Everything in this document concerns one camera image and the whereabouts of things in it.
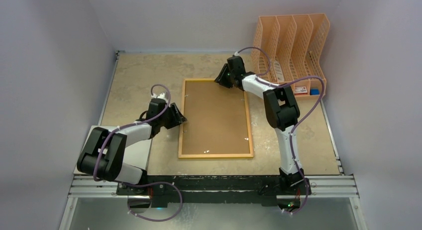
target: white wall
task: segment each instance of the white wall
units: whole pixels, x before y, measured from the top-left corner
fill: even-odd
[[[422,0],[342,0],[323,69],[328,117],[369,228],[421,229]]]
[[[250,46],[259,15],[326,12],[340,0],[90,0],[114,48],[235,51]]]
[[[0,0],[0,226],[57,229],[113,49],[88,0]]]

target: brown board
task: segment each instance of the brown board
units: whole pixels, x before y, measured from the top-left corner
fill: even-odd
[[[214,79],[184,79],[179,158],[252,158],[246,93]]]

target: beige tabletop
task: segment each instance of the beige tabletop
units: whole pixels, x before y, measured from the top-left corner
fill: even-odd
[[[184,78],[215,78],[231,54],[121,54],[101,125],[133,122],[148,109],[150,88],[166,85],[171,102],[180,108]],[[250,56],[242,56],[247,71],[253,71]],[[265,117],[263,101],[248,93],[254,158],[179,159],[179,128],[161,132],[153,138],[150,175],[271,175],[279,174],[280,152],[277,137]],[[299,100],[301,116],[315,100]],[[321,106],[298,127],[299,156],[307,175],[338,175],[338,165]]]

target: blue object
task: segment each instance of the blue object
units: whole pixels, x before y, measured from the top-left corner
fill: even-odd
[[[319,90],[318,89],[311,89],[310,95],[319,95]]]

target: white panel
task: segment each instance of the white panel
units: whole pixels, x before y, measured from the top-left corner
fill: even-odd
[[[260,15],[326,12],[340,0],[90,0],[116,49],[236,51]]]
[[[322,69],[344,170],[369,229],[420,229],[422,0],[342,0]]]
[[[113,49],[88,0],[0,0],[0,225],[58,229]]]

